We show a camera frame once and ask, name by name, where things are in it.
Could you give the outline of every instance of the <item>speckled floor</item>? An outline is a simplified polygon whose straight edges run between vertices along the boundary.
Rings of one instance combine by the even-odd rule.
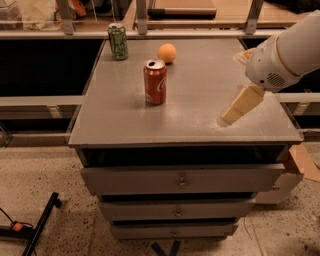
[[[14,139],[0,149],[0,207],[12,219],[36,224],[53,191],[63,206],[54,208],[36,246],[38,256],[154,255],[157,242],[166,255],[174,240],[117,241],[80,176],[80,161],[63,140]],[[320,142],[306,142],[320,162]],[[9,225],[0,214],[0,225]],[[304,179],[279,205],[256,205],[232,237],[180,239],[177,255],[320,255],[320,183]],[[26,243],[0,239],[0,255],[21,255]]]

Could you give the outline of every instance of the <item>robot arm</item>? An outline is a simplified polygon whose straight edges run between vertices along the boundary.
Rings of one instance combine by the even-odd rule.
[[[320,11],[270,37],[249,53],[246,75],[252,83],[240,88],[218,118],[220,126],[232,125],[259,105],[264,91],[280,91],[320,68]]]

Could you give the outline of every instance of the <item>drawer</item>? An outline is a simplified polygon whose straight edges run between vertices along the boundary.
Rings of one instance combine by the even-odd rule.
[[[100,203],[108,221],[152,219],[200,219],[247,216],[255,204],[250,200],[180,200]]]
[[[84,168],[92,195],[268,191],[283,164]]]
[[[176,225],[127,226],[111,225],[111,234],[116,239],[159,239],[183,237],[226,237],[237,230],[237,223],[201,223]]]

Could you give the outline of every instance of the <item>black stand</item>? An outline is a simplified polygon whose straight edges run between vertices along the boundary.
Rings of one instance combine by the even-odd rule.
[[[15,232],[12,231],[10,227],[0,226],[0,237],[11,237],[11,238],[21,238],[27,239],[28,244],[26,249],[24,250],[22,256],[30,256],[31,253],[34,251],[34,247],[36,246],[38,239],[41,235],[41,232],[50,216],[53,206],[60,208],[62,203],[60,199],[58,199],[59,194],[53,192],[46,208],[44,209],[38,224],[35,228],[30,228],[26,232]]]

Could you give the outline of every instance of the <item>soda can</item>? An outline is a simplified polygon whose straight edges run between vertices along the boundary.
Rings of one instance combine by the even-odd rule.
[[[162,60],[148,60],[143,69],[146,101],[160,105],[167,97],[167,67]]]
[[[112,57],[115,60],[128,58],[126,29],[121,23],[111,23],[108,28]]]

